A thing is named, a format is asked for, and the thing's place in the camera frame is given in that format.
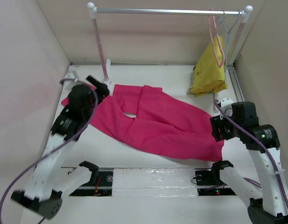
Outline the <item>pink trousers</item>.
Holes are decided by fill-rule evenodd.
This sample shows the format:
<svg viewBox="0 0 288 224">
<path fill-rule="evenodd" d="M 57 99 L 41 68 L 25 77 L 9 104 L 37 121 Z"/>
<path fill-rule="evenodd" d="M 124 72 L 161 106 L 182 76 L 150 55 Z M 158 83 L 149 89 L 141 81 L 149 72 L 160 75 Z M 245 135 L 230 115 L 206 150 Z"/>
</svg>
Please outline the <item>pink trousers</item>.
<svg viewBox="0 0 288 224">
<path fill-rule="evenodd" d="M 173 159 L 222 160 L 223 142 L 211 132 L 211 116 L 160 87 L 115 85 L 91 125 L 137 150 Z"/>
</svg>

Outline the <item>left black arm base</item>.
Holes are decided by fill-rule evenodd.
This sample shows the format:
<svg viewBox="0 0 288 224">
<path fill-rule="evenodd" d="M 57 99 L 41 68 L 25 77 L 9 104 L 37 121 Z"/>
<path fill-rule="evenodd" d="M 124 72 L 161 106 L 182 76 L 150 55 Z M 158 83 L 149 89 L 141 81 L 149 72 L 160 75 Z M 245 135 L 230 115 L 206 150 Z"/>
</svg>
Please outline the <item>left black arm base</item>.
<svg viewBox="0 0 288 224">
<path fill-rule="evenodd" d="M 112 196 L 113 168 L 99 168 L 88 161 L 84 161 L 80 165 L 91 171 L 91 177 L 70 196 Z"/>
</svg>

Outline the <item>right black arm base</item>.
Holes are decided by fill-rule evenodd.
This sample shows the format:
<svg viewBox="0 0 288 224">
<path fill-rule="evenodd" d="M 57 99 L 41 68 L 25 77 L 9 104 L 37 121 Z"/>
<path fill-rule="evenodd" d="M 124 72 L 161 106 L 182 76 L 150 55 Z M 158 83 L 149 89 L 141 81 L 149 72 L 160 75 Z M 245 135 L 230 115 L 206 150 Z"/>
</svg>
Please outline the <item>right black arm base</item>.
<svg viewBox="0 0 288 224">
<path fill-rule="evenodd" d="M 235 192 L 220 179 L 220 171 L 233 167 L 229 161 L 213 163 L 209 169 L 198 169 L 191 182 L 197 186 L 198 196 L 235 196 Z"/>
</svg>

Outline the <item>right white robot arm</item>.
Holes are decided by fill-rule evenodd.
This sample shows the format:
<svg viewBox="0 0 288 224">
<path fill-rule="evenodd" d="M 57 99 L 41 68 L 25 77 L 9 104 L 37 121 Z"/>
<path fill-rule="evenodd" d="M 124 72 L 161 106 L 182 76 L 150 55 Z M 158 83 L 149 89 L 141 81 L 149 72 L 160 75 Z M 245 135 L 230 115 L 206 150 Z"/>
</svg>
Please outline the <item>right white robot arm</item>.
<svg viewBox="0 0 288 224">
<path fill-rule="evenodd" d="M 239 138 L 256 168 L 259 183 L 242 177 L 229 161 L 213 163 L 211 180 L 225 183 L 241 199 L 253 224 L 288 224 L 288 188 L 281 165 L 280 142 L 275 128 L 260 125 L 255 104 L 215 100 L 220 114 L 210 119 L 217 142 Z"/>
</svg>

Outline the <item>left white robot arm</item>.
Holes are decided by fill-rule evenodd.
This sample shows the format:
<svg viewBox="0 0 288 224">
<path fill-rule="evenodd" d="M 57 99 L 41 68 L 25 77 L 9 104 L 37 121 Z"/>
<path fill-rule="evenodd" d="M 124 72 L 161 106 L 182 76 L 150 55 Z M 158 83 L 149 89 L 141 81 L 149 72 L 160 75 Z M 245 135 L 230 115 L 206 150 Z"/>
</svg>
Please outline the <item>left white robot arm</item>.
<svg viewBox="0 0 288 224">
<path fill-rule="evenodd" d="M 97 106 L 109 95 L 109 89 L 92 76 L 85 82 L 73 78 L 61 80 L 62 84 L 66 82 L 73 82 L 73 86 L 67 104 L 52 125 L 43 155 L 31 166 L 34 172 L 26 187 L 11 194 L 14 202 L 47 220 L 59 212 L 63 198 L 83 184 L 93 185 L 99 180 L 98 166 L 89 161 L 79 163 L 62 178 L 58 172 L 93 119 Z"/>
</svg>

